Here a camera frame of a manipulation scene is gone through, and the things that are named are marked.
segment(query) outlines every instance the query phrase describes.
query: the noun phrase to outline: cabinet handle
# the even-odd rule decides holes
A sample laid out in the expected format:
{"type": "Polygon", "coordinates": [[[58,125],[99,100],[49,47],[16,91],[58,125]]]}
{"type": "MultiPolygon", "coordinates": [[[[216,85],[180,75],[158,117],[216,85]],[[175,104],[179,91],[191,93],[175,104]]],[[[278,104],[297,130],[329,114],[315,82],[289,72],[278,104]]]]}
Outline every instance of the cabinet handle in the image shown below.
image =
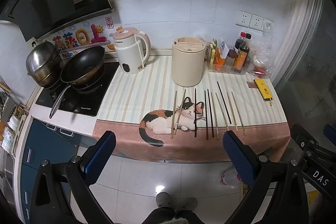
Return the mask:
{"type": "Polygon", "coordinates": [[[46,127],[53,130],[53,131],[55,131],[56,128],[57,128],[56,126],[53,126],[52,124],[48,124],[48,123],[46,124],[46,127]]]}
{"type": "Polygon", "coordinates": [[[27,160],[26,160],[27,163],[30,162],[30,156],[31,156],[31,154],[32,154],[32,149],[29,147],[28,157],[27,157],[27,160]]]}
{"type": "Polygon", "coordinates": [[[25,203],[28,204],[28,193],[26,191],[25,192],[25,203]]]}
{"type": "Polygon", "coordinates": [[[72,137],[72,136],[74,135],[73,132],[71,133],[71,135],[69,135],[69,134],[67,134],[67,133],[65,133],[65,132],[62,132],[62,129],[61,129],[61,128],[59,129],[59,131],[60,131],[62,134],[67,135],[67,136],[69,136],[69,137],[72,137]]]}

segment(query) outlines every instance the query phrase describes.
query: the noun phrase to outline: calico cat print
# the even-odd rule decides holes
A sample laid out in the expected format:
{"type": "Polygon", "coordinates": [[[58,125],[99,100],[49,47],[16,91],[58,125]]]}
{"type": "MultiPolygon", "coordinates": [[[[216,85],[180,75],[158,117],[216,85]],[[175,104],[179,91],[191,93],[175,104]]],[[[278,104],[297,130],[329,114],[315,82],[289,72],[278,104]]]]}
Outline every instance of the calico cat print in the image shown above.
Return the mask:
{"type": "MultiPolygon", "coordinates": [[[[196,108],[196,116],[197,118],[205,119],[202,116],[203,113],[203,102],[198,102],[197,104],[191,102],[190,97],[186,97],[182,104],[182,112],[181,117],[178,123],[178,128],[182,129],[183,131],[186,130],[194,130],[195,124],[195,108],[196,108]]],[[[175,123],[174,127],[177,123],[177,117],[179,114],[180,107],[175,110],[175,123]]],[[[164,109],[157,109],[153,110],[145,115],[145,117],[141,120],[139,125],[139,133],[141,138],[148,144],[153,146],[163,146],[163,141],[156,140],[151,138],[146,133],[146,128],[152,130],[154,134],[170,134],[171,132],[171,123],[172,123],[172,110],[164,110],[164,109]]]]}

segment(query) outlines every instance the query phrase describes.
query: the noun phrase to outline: person's leg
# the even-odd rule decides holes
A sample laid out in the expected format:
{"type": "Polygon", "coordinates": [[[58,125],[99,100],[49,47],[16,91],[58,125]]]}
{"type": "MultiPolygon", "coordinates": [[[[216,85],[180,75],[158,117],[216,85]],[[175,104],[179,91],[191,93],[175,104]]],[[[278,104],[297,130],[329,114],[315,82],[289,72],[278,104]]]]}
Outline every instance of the person's leg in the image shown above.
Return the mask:
{"type": "Polygon", "coordinates": [[[185,218],[189,224],[204,224],[193,210],[198,205],[196,198],[188,198],[185,204],[178,210],[175,218],[185,218]]]}
{"type": "Polygon", "coordinates": [[[175,211],[171,208],[172,202],[169,194],[158,193],[156,204],[158,208],[152,211],[142,224],[159,224],[173,219],[175,211]]]}

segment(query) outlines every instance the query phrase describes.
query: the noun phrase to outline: yellow power bank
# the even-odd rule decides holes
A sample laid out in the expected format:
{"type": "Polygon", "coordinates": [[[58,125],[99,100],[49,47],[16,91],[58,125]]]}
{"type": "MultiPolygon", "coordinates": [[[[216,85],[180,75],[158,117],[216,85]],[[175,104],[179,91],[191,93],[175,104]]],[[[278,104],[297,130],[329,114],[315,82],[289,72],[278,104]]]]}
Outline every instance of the yellow power bank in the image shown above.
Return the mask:
{"type": "Polygon", "coordinates": [[[272,93],[269,91],[265,81],[263,79],[254,79],[254,82],[257,85],[258,90],[260,91],[260,94],[264,101],[270,101],[270,104],[272,105],[272,93]]]}

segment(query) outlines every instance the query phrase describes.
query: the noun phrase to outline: beige container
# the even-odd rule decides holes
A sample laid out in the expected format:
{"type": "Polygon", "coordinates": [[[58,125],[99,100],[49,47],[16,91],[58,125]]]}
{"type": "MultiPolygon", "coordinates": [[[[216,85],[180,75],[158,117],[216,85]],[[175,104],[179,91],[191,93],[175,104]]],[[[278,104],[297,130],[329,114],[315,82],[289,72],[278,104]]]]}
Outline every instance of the beige container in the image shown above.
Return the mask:
{"type": "Polygon", "coordinates": [[[171,77],[180,86],[197,85],[202,79],[206,46],[200,39],[180,37],[172,46],[171,77]]]}

